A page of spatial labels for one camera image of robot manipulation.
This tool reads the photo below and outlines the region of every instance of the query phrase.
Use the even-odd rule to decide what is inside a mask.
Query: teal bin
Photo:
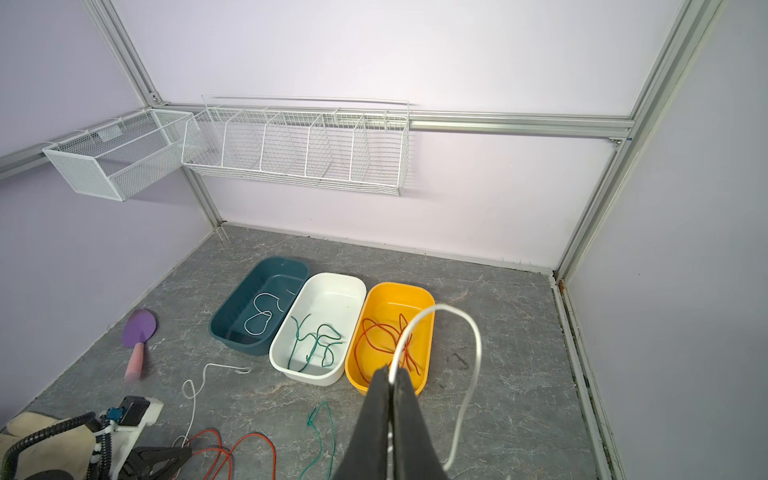
[[[308,278],[304,262],[283,257],[260,261],[210,319],[211,336],[238,352],[266,355]]]

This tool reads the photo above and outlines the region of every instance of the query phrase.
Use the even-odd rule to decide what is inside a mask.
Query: marble surface
[[[475,317],[483,342],[481,377],[449,477],[596,478],[546,276],[241,227],[224,230],[226,237],[211,236],[142,300],[141,307],[155,312],[158,328],[147,343],[139,383],[123,383],[130,356],[121,345],[123,318],[28,410],[73,416],[116,406],[125,395],[151,396],[165,407],[138,445],[170,445],[190,421],[192,402],[180,391],[184,380],[199,388],[208,362],[247,366],[253,371],[246,375],[208,369],[192,433],[217,429],[231,447],[249,432],[262,432],[277,448],[277,478],[297,478],[318,453],[306,416],[327,401],[336,432],[335,469],[363,400],[346,377],[329,387],[295,382],[272,368],[267,356],[235,352],[208,333],[212,315],[256,263],[282,255],[306,262],[312,274],[357,276],[369,289],[383,281],[421,286],[438,302]],[[468,325],[438,312],[429,381],[419,404],[440,458],[449,451],[474,354]],[[308,479],[325,478],[330,463],[328,417],[320,415],[316,425],[323,455],[304,476]],[[197,440],[193,447],[212,441]],[[246,440],[233,456],[234,478],[269,477],[272,455],[263,440]],[[212,461],[209,454],[194,457],[180,478],[203,478]]]

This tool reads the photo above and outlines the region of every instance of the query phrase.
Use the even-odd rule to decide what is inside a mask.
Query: white mesh basket
[[[43,149],[79,194],[124,201],[181,167],[192,114],[146,109]]]
[[[211,107],[186,123],[184,165],[203,175],[400,195],[408,170],[403,114]]]

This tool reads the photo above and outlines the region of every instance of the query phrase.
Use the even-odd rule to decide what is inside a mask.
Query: purple trowel
[[[123,346],[134,349],[128,368],[125,370],[125,381],[135,382],[141,377],[141,366],[144,364],[144,343],[149,340],[155,329],[157,320],[149,310],[136,310],[123,328]]]

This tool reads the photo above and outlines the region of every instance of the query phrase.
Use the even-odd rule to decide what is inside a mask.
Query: white wire
[[[178,442],[179,439],[184,439],[184,441],[181,443],[181,446],[184,446],[184,444],[187,443],[187,440],[189,440],[190,430],[192,430],[192,424],[194,423],[194,411],[197,407],[197,394],[200,393],[203,387],[205,387],[205,371],[208,369],[209,366],[220,366],[221,368],[224,368],[224,369],[232,369],[235,371],[235,373],[240,373],[240,374],[250,373],[250,367],[221,365],[219,363],[207,363],[205,367],[203,367],[203,383],[200,384],[199,389],[197,390],[194,389],[194,382],[192,381],[192,379],[184,380],[184,383],[181,384],[181,395],[183,395],[188,400],[192,400],[192,418],[190,419],[190,426],[187,427],[187,433],[176,437],[173,445],[176,445],[176,442]],[[187,390],[185,389],[187,386],[187,383],[189,383],[190,387],[192,388],[191,396],[187,394]]]
[[[277,309],[278,309],[280,312],[285,312],[285,310],[283,310],[283,309],[281,309],[281,308],[280,308],[280,298],[278,298],[278,297],[274,296],[272,293],[263,292],[263,293],[259,293],[258,295],[256,295],[256,296],[253,298],[253,307],[254,307],[254,308],[256,308],[256,311],[257,311],[258,313],[257,313],[256,315],[254,315],[254,316],[250,317],[249,319],[247,319],[247,320],[245,321],[245,323],[243,323],[243,328],[245,329],[245,331],[246,331],[246,332],[248,332],[248,333],[250,333],[250,334],[251,334],[251,335],[253,335],[253,336],[261,335],[262,333],[266,332],[266,326],[270,324],[270,320],[272,319],[272,310],[264,310],[264,311],[262,311],[262,310],[261,310],[261,308],[259,308],[258,306],[256,306],[256,299],[257,299],[257,298],[259,298],[259,297],[260,297],[260,296],[262,296],[262,295],[269,295],[269,296],[273,297],[275,300],[277,300]],[[253,332],[251,332],[250,330],[248,330],[248,322],[249,322],[249,321],[251,321],[252,319],[255,319],[255,318],[256,318],[256,317],[258,317],[259,315],[266,315],[266,322],[264,323],[264,328],[263,328],[263,329],[262,329],[260,332],[258,332],[258,333],[253,333]]]
[[[478,329],[477,323],[470,317],[466,312],[459,310],[458,308],[450,305],[445,305],[444,303],[438,303],[437,305],[430,306],[428,308],[425,308],[421,312],[417,313],[415,317],[413,317],[413,320],[408,324],[406,329],[402,331],[402,334],[400,335],[400,340],[397,342],[397,347],[395,348],[395,353],[392,355],[392,363],[389,365],[389,384],[395,385],[395,378],[397,376],[397,369],[398,365],[400,364],[400,357],[402,356],[402,351],[406,349],[406,341],[411,336],[411,333],[413,333],[413,330],[416,328],[416,325],[419,324],[420,321],[426,316],[428,316],[430,313],[436,311],[436,310],[445,310],[450,313],[454,313],[455,315],[460,316],[464,320],[469,323],[469,326],[472,328],[472,333],[475,334],[475,370],[472,372],[472,379],[469,381],[469,388],[467,389],[466,395],[464,395],[464,401],[462,402],[462,406],[458,409],[458,416],[456,417],[456,427],[453,430],[453,442],[451,443],[451,452],[448,455],[448,460],[445,460],[445,463],[442,465],[442,469],[444,471],[448,471],[451,466],[453,465],[453,461],[456,459],[456,449],[458,448],[458,437],[462,432],[462,422],[464,422],[464,414],[467,412],[467,408],[469,407],[469,402],[472,400],[472,394],[475,393],[475,387],[478,385],[478,377],[480,376],[480,360],[482,359],[482,344],[480,343],[480,330]]]

